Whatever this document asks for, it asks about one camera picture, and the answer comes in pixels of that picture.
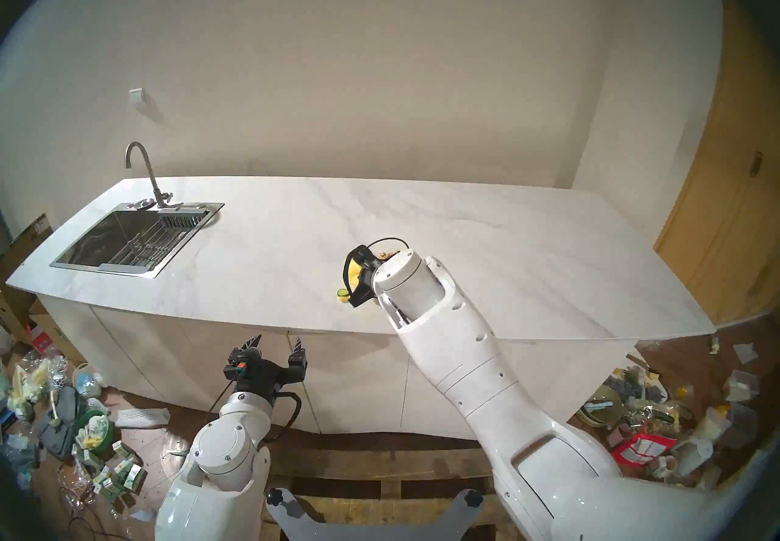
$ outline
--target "wall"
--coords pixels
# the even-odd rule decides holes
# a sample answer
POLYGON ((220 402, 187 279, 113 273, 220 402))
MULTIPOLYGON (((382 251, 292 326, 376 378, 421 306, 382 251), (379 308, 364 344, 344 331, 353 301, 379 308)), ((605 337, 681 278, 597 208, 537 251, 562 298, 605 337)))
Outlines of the wall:
POLYGON ((653 244, 704 131, 722 0, 618 0, 604 83, 573 187, 602 194, 653 244))
POLYGON ((616 1, 38 0, 0 52, 0 208, 60 224, 143 174, 132 140, 159 176, 570 185, 607 62, 655 67, 615 67, 616 1))

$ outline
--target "cabinet door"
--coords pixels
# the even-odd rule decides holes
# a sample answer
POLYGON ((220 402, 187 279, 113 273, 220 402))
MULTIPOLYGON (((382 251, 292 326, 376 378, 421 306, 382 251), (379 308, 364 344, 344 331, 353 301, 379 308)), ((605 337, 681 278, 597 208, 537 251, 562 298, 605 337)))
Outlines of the cabinet door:
POLYGON ((721 68, 701 142, 655 249, 714 323, 780 300, 780 67, 723 0, 721 68))
POLYGON ((162 395, 122 351, 87 304, 48 295, 38 296, 60 329, 109 386, 146 398, 162 395))
POLYGON ((501 340, 501 352, 544 412, 566 422, 626 360, 631 340, 501 340))
POLYGON ((203 362, 176 319, 108 308, 94 312, 163 400, 207 410, 216 396, 201 382, 203 362))
MULTIPOLYGON (((220 392, 227 386, 228 382, 222 373, 222 367, 227 364, 230 351, 234 347, 240 347, 246 340, 259 333, 262 336, 260 350, 263 358, 267 358, 269 361, 273 361, 282 367, 287 366, 287 358, 293 351, 286 332, 279 329, 192 319, 176 319, 176 321, 187 336, 193 351, 200 355, 204 367, 202 380, 211 393, 211 402, 214 402, 220 392)), ((303 383, 291 383, 284 386, 284 390, 298 394, 303 403, 298 418, 292 424, 292 427, 307 432, 319 432, 320 429, 311 410, 307 394, 306 385, 308 384, 308 379, 309 375, 307 372, 307 378, 303 383)), ((219 408, 228 400, 230 393, 231 390, 225 392, 214 407, 214 411, 219 411, 219 408)), ((291 398, 279 398, 274 405, 272 421, 277 425, 285 425, 292 417, 294 410, 295 402, 291 398)))
POLYGON ((396 335, 301 334, 323 434, 400 432, 409 355, 396 335))

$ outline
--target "kitchen counter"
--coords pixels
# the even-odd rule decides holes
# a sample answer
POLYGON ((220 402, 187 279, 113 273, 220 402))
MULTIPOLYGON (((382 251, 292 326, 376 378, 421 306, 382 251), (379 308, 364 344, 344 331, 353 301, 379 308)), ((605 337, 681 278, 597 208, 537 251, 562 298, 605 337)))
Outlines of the kitchen counter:
POLYGON ((49 264, 120 202, 118 182, 11 276, 19 289, 104 308, 302 331, 391 333, 379 308, 336 299, 349 250, 386 236, 433 255, 510 340, 713 333, 666 264, 602 197, 497 184, 302 177, 167 177, 173 201, 225 206, 155 279, 49 264))

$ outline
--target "kitchen sink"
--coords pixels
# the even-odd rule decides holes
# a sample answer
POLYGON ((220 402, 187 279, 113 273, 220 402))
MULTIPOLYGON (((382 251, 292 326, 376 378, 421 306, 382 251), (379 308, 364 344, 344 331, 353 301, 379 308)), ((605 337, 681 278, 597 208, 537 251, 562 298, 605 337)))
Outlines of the kitchen sink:
POLYGON ((223 205, 120 203, 50 265, 155 278, 223 205))

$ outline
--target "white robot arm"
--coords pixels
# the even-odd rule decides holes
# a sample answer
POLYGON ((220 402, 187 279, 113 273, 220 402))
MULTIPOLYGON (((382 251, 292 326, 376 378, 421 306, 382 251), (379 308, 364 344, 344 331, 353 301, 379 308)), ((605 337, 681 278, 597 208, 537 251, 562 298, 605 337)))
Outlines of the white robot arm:
POLYGON ((374 269, 371 288, 417 368, 466 419, 495 490, 526 539, 708 539, 717 493, 621 477, 602 445, 544 413, 512 373, 495 335, 447 270, 407 248, 374 269))
POLYGON ((307 361, 300 340, 286 368, 262 358, 259 341, 257 336, 231 352, 224 373, 229 385, 236 382, 235 391, 219 410, 219 419, 195 436, 157 516, 154 537, 158 541, 227 541, 260 535, 260 507, 271 468, 268 447, 261 445, 279 437, 265 437, 278 397, 296 401, 285 429, 300 413, 297 395, 280 389, 303 381, 307 361))

